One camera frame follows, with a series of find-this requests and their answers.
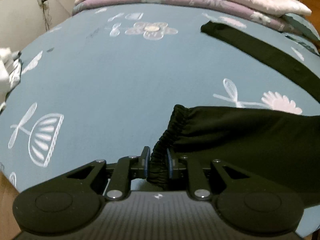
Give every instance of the round joint cover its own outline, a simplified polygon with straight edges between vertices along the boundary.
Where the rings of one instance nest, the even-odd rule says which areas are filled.
[[[303,215],[303,202],[296,193],[227,190],[217,198],[217,208],[228,223],[251,235],[295,231]]]
[[[121,196],[122,196],[122,192],[120,191],[120,190],[110,190],[110,191],[108,191],[108,193],[107,193],[107,196],[109,197],[109,198],[120,198]]]
[[[206,198],[210,196],[210,192],[206,189],[197,189],[195,195],[199,198]]]
[[[79,182],[67,192],[30,188],[18,195],[12,210],[21,229],[38,235],[61,235],[91,222],[100,207],[96,193]]]

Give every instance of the wall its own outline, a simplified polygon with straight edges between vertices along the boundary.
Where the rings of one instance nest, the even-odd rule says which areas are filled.
[[[66,20],[75,0],[48,0],[51,28]],[[45,33],[37,0],[0,0],[0,47],[22,50]]]

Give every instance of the black fabric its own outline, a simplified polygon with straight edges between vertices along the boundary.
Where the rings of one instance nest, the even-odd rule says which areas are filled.
[[[167,148],[200,162],[221,159],[320,204],[320,116],[268,109],[176,105],[151,155],[148,181],[168,186]]]
[[[208,22],[201,26],[201,31],[240,49],[278,71],[320,103],[320,79],[289,54],[226,24]]]

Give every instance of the electrical cable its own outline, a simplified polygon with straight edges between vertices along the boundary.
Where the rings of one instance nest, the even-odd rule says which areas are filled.
[[[43,18],[44,18],[44,27],[46,31],[50,30],[50,15],[49,15],[49,3],[47,4],[47,9],[48,9],[48,15],[45,15],[45,9],[44,9],[44,3],[48,0],[41,0],[41,7],[42,7],[42,13],[43,13]]]

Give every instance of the blue bedsheet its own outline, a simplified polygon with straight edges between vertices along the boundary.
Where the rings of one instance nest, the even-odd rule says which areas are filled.
[[[126,17],[132,13],[140,14]],[[23,67],[43,53],[0,116],[5,175],[22,191],[95,159],[112,163],[140,155],[162,135],[175,104],[276,109],[261,100],[270,91],[281,96],[284,110],[320,114],[319,103],[292,81],[201,33],[210,17],[278,47],[320,77],[319,56],[277,31],[224,13],[156,4],[83,11],[22,51]],[[144,31],[135,31],[143,24]],[[286,105],[286,98],[296,106]],[[316,208],[306,210],[302,236],[320,224]]]

